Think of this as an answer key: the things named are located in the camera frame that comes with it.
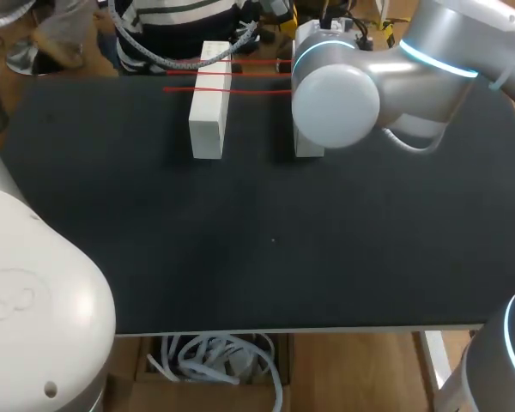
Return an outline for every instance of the small screw hole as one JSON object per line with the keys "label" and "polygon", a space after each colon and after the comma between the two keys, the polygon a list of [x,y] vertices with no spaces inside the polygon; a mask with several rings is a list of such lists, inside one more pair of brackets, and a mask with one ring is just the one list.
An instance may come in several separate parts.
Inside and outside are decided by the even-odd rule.
{"label": "small screw hole", "polygon": [[53,382],[46,382],[44,385],[44,393],[50,399],[53,399],[58,395],[58,386]]}

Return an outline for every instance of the white block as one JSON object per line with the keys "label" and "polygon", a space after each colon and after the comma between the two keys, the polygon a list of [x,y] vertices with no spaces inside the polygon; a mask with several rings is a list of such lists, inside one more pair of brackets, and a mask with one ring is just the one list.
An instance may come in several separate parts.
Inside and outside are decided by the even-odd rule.
{"label": "white block", "polygon": [[[296,45],[299,44],[298,39],[300,42],[305,40],[306,36],[312,31],[312,28],[314,27],[313,25],[315,25],[315,23],[317,24],[316,21],[309,21],[298,29],[296,33],[296,41],[292,42],[292,58],[295,54]],[[295,123],[293,123],[293,125],[295,157],[323,157],[324,148],[308,140],[301,134]]]}
{"label": "white block", "polygon": [[[202,60],[214,58],[230,47],[227,41],[205,41]],[[225,76],[203,73],[226,73]],[[198,70],[196,88],[231,89],[231,62],[220,61]],[[229,92],[195,91],[189,114],[192,154],[195,159],[220,159],[227,126]]]}
{"label": "white block", "polygon": [[294,124],[295,157],[323,157],[324,147],[319,146],[301,134]]}

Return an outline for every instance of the wooden block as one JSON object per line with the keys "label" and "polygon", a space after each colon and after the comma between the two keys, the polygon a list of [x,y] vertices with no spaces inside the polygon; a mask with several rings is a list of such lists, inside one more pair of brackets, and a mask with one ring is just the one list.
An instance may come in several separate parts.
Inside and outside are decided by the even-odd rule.
{"label": "wooden block", "polygon": [[[205,41],[202,60],[214,58],[230,47],[228,41]],[[224,76],[206,73],[225,73]],[[217,62],[198,70],[195,88],[231,89],[231,63]],[[229,92],[195,91],[189,114],[192,154],[195,159],[220,159],[227,127]]]}

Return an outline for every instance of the cable bundle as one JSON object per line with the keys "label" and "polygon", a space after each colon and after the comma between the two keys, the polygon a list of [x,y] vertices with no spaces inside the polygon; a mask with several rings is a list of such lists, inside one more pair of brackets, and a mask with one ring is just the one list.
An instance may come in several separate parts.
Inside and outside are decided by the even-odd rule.
{"label": "cable bundle", "polygon": [[0,28],[4,26],[8,26],[14,21],[18,21],[21,19],[34,5],[36,0],[31,0],[29,3],[21,6],[19,9],[14,11],[11,15],[6,15],[5,17],[0,17]]}
{"label": "cable bundle", "polygon": [[[161,343],[161,364],[151,355],[147,359],[162,375],[172,382],[216,382],[239,385],[242,379],[252,376],[259,366],[259,359],[265,368],[258,374],[271,373],[275,386],[276,400],[273,412],[282,408],[282,382],[275,365],[275,345],[267,335],[257,334],[269,344],[269,353],[232,335],[199,335],[181,348],[179,335],[164,336]],[[172,368],[177,361],[178,374]],[[227,364],[231,373],[227,373]]]}

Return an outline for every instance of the person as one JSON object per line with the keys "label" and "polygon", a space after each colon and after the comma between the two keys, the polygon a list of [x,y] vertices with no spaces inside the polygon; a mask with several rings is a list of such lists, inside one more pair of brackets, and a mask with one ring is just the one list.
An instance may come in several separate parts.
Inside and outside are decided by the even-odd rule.
{"label": "person", "polygon": [[78,69],[84,62],[81,44],[93,22],[95,0],[55,0],[55,8],[31,34],[39,50],[65,69]]}
{"label": "person", "polygon": [[[205,40],[228,41],[241,22],[258,15],[251,0],[115,0],[124,29],[143,47],[163,58],[199,58]],[[118,35],[124,74],[162,74],[155,64]]]}

